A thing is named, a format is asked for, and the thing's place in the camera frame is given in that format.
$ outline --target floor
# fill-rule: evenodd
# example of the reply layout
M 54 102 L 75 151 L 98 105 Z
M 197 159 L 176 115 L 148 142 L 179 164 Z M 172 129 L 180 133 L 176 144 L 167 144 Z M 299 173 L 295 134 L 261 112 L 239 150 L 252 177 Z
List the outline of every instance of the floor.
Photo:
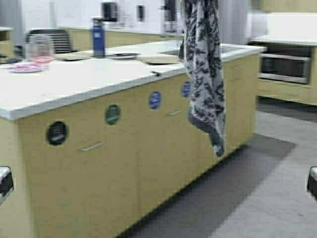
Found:
M 260 99 L 255 137 L 121 238 L 315 238 L 317 107 Z

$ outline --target green sticker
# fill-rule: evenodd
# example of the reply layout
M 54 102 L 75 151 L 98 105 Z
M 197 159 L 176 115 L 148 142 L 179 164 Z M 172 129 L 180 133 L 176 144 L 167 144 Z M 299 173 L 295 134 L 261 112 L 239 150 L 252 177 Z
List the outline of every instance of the green sticker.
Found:
M 120 108 L 117 105 L 111 105 L 106 111 L 106 122 L 109 125 L 116 124 L 120 119 Z

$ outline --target pink plate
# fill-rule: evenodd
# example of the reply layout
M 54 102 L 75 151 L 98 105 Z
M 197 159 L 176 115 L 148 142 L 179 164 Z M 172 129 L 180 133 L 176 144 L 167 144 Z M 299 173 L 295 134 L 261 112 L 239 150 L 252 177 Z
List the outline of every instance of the pink plate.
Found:
M 8 68 L 13 73 L 34 73 L 43 71 L 43 68 L 36 63 L 16 63 L 12 67 Z

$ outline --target microwave door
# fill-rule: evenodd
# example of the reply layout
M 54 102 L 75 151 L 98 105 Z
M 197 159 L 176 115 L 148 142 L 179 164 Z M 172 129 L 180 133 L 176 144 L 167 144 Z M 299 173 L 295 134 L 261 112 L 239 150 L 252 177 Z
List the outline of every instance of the microwave door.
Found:
M 262 54 L 260 78 L 308 83 L 309 63 L 310 58 L 306 57 Z

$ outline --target chair backrest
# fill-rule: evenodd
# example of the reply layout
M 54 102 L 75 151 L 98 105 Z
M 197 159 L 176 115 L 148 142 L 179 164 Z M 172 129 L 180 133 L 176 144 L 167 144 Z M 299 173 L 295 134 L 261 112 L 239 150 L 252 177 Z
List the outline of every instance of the chair backrest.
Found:
M 30 36 L 49 35 L 52 38 L 56 54 L 72 52 L 71 42 L 66 30 L 63 29 L 37 29 L 31 30 L 26 35 L 26 43 L 29 42 Z

